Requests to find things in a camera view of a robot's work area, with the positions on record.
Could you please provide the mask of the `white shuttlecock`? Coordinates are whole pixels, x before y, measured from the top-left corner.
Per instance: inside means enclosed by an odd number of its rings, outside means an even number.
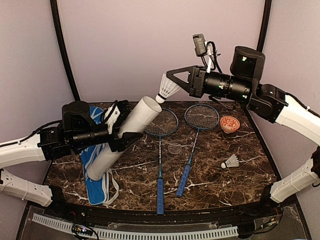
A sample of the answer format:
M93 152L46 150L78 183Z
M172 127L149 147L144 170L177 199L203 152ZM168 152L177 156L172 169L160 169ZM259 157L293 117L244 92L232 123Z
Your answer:
M239 167L240 163L239 163L238 157L235 154L233 154L226 161L221 163L220 166L222 169L235 168L235 167Z
M161 78L159 92L155 97L155 101L158 104L162 104L167 100L168 97L176 94L180 89L181 87L170 80L164 73Z

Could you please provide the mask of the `clear plastic tube lid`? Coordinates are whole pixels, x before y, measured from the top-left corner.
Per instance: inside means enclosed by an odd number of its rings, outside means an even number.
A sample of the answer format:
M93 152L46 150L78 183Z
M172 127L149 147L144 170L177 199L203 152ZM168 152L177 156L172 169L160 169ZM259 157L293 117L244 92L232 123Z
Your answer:
M182 151L182 146L179 144L170 144L167 149L170 154L177 155Z

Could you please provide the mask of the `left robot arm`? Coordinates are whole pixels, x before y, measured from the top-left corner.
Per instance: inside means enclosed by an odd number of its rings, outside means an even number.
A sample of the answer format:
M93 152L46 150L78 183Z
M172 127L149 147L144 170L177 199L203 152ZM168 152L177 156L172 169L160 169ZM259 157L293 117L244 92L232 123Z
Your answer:
M115 101L110 112L102 112L107 119L96 123L90 116L87 102L73 101L62 107L61 120L46 123L24 138L1 143L0 191L43 207L50 206L58 217L67 218L71 208L64 202L59 187L22 179L5 168L28 162L53 161L100 144L109 144L112 152L123 152L143 136L140 132L119 135L120 124L129 113L126 100Z

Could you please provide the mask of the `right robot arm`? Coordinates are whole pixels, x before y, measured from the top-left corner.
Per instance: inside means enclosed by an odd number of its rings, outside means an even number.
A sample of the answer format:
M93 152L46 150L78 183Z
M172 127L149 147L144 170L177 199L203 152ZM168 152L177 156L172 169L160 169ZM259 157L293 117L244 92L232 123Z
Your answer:
M245 46L236 46L230 75L210 71L203 66L189 66L169 70L166 76L191 97L226 98L259 117L288 127L315 144L320 143L320 116L304 105L296 96L271 84L261 84L265 55ZM255 213L266 217L276 205L302 189L320 184L320 151L284 179L264 188Z

